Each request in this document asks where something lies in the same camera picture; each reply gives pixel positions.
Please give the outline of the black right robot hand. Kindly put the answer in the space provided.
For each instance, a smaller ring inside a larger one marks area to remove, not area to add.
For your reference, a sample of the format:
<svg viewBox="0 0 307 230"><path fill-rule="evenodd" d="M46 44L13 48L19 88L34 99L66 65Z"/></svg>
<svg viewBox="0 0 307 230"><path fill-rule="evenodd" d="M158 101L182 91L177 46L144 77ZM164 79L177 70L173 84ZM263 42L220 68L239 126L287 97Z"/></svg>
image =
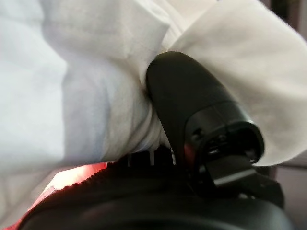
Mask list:
<svg viewBox="0 0 307 230"><path fill-rule="evenodd" d="M292 230L281 186L258 173L259 128L199 62L158 55L146 85L171 149L111 163L31 209L20 230Z"/></svg>

